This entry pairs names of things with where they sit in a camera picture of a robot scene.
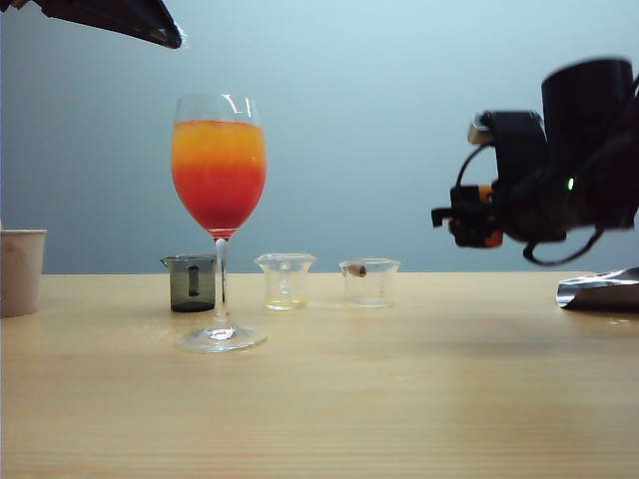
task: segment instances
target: small brown object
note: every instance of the small brown object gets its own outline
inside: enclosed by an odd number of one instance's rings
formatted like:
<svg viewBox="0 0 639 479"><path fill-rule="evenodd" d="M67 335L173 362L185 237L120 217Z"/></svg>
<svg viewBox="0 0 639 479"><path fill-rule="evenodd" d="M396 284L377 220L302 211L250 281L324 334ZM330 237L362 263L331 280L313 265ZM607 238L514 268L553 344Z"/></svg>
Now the small brown object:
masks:
<svg viewBox="0 0 639 479"><path fill-rule="evenodd" d="M366 266L364 266L363 264L351 264L346 270L348 271L348 274L351 274L353 276L366 276Z"/></svg>

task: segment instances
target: red liquid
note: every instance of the red liquid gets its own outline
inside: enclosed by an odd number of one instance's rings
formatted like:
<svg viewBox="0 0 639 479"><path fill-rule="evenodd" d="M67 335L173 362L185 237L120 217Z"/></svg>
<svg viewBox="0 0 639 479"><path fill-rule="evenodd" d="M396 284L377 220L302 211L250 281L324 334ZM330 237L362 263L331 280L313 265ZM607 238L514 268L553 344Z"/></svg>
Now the red liquid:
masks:
<svg viewBox="0 0 639 479"><path fill-rule="evenodd" d="M215 120L178 123L172 171L191 216L215 238L229 238L253 212L264 189L262 129Z"/></svg>

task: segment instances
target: empty beaker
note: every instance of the empty beaker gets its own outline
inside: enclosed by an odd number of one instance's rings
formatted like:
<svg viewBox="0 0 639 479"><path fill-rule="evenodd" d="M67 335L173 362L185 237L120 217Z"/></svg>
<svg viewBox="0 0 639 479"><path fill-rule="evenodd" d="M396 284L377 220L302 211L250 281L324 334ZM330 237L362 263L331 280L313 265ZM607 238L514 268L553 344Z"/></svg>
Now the empty beaker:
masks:
<svg viewBox="0 0 639 479"><path fill-rule="evenodd" d="M316 257L306 252L269 252L256 258L265 277L265 306L278 311L307 302L306 276Z"/></svg>
<svg viewBox="0 0 639 479"><path fill-rule="evenodd" d="M161 262L169 269L173 311L206 311L215 307L214 254L176 254L163 257Z"/></svg>
<svg viewBox="0 0 639 479"><path fill-rule="evenodd" d="M385 307L394 303L394 284L400 262L386 257L357 257L339 264L346 302L360 307Z"/></svg>

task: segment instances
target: paper cup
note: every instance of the paper cup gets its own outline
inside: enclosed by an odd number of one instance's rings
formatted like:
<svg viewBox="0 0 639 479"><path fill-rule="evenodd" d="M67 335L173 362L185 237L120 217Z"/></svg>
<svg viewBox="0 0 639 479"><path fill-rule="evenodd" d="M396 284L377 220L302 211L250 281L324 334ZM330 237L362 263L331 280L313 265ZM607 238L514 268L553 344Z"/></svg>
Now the paper cup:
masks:
<svg viewBox="0 0 639 479"><path fill-rule="evenodd" d="M2 230L0 244L0 313L31 314L38 309L38 292L47 230Z"/></svg>

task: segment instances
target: glass base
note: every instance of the glass base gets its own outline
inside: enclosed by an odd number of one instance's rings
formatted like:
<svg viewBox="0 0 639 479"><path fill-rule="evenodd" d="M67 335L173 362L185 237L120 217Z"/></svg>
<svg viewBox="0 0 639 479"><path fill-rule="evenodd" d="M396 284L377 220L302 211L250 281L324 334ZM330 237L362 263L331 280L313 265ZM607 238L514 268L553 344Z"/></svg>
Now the glass base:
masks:
<svg viewBox="0 0 639 479"><path fill-rule="evenodd" d="M179 337L176 346L190 352L227 352L249 349L266 340L265 335L247 327L209 327Z"/></svg>

